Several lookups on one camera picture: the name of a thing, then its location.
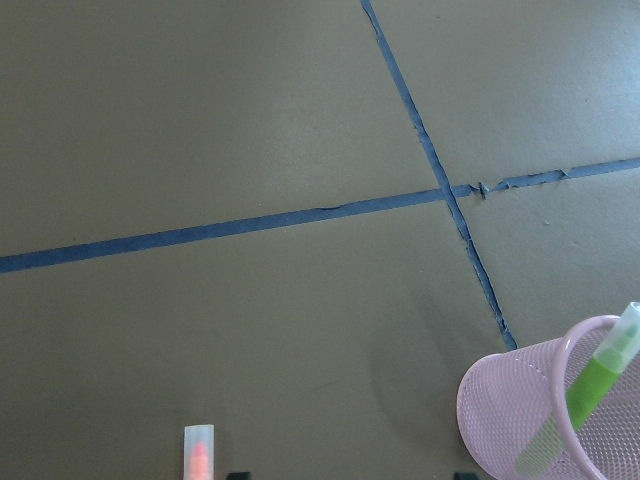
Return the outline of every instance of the pink mesh cup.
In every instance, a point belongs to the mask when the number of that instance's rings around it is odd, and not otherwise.
[[[640,356],[577,433],[565,401],[618,318],[584,320],[563,338],[490,355],[467,371],[458,391],[458,425],[480,467],[497,480],[640,480]],[[534,454],[544,473],[523,474],[516,464],[550,417],[561,453]]]

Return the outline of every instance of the green highlighter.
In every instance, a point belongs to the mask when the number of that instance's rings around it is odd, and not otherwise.
[[[640,351],[640,303],[630,303],[620,319],[593,352],[591,360],[566,394],[571,425],[577,432]],[[522,475],[537,478],[546,473],[564,450],[553,415],[516,460]]]

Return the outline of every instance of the black object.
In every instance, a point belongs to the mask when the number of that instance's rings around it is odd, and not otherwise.
[[[231,472],[227,480],[251,480],[251,472]]]
[[[480,480],[475,473],[456,473],[453,480]]]

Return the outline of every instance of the blue tape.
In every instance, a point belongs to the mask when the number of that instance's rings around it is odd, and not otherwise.
[[[427,133],[426,128],[422,122],[422,117],[420,116],[420,112],[416,108],[415,103],[413,102],[413,98],[411,97],[411,93],[409,91],[409,87],[407,86],[402,73],[400,72],[400,67],[396,62],[396,59],[391,51],[391,47],[389,47],[389,43],[382,31],[382,27],[378,22],[378,18],[376,13],[371,6],[371,2],[369,0],[360,0],[360,4],[362,8],[369,16],[369,20],[371,21],[371,25],[376,33],[376,39],[378,41],[378,46],[382,51],[382,55],[387,63],[387,67],[391,76],[393,77],[393,81],[396,84],[396,88],[400,93],[400,97],[404,102],[404,105],[407,109],[407,113],[411,118],[411,122],[413,123],[414,128],[418,132],[418,138],[420,139],[420,143],[422,144],[422,148],[429,159],[429,163],[431,164],[431,169],[433,170],[436,179],[438,180],[438,184],[442,189],[442,193],[444,195],[444,199],[447,202],[447,206],[451,211],[451,215],[453,216],[453,220],[458,228],[458,232],[462,236],[462,239],[467,244],[467,253],[469,254],[469,259],[473,264],[473,268],[476,271],[478,279],[480,280],[480,284],[482,285],[482,289],[484,290],[485,297],[493,310],[496,321],[498,322],[498,327],[500,328],[500,332],[502,333],[502,337],[507,345],[507,348],[514,349],[517,348],[517,344],[511,331],[509,330],[509,326],[507,324],[506,319],[504,318],[504,314],[502,313],[502,308],[498,303],[498,299],[496,297],[495,291],[493,289],[493,285],[491,284],[491,280],[489,279],[489,275],[480,260],[478,255],[478,251],[476,250],[476,246],[473,243],[473,238],[471,237],[471,232],[469,231],[469,227],[467,222],[458,206],[458,202],[456,201],[456,196],[451,188],[451,183],[449,182],[449,178],[447,177],[447,173],[445,172],[442,164],[440,163],[440,159],[438,158],[438,154],[436,153],[435,147],[433,146],[433,142]]]
[[[269,230],[273,228],[319,222],[333,218],[361,215],[382,210],[408,207],[423,203],[443,200],[442,191],[427,190],[424,192],[395,195],[348,203],[333,208],[313,208],[288,213],[278,213],[263,217],[232,220],[197,227],[181,228],[165,232],[116,238],[101,242],[54,248],[32,253],[23,253],[0,258],[0,273],[16,272],[30,268],[46,267],[61,263],[88,260],[91,258],[117,255],[121,253],[167,247],[183,243],[197,242],[212,238],[239,235],[241,233]]]
[[[502,192],[511,188],[533,187],[544,183],[622,172],[624,170],[632,170],[635,168],[640,168],[640,158],[614,160],[611,162],[596,163],[594,165],[582,165],[579,167],[573,167],[568,171],[556,169],[531,175],[509,177],[501,180],[494,187],[489,187],[482,182],[480,182],[477,187],[474,185],[458,185],[453,187],[453,194],[456,197],[468,197],[473,193],[480,193],[484,198],[489,193]]]

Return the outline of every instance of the pink cup rim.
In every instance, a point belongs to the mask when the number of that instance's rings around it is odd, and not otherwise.
[[[573,430],[565,399],[565,372],[567,370],[567,364],[569,363],[569,356],[578,341],[592,330],[611,328],[618,318],[620,317],[615,315],[601,315],[599,317],[588,318],[575,325],[562,337],[561,343],[555,353],[551,369],[551,401],[553,403],[553,413],[558,424],[560,437],[564,441],[565,447],[573,461],[576,462],[582,473],[590,480],[607,480],[607,477],[593,464],[582,448],[576,432]]]

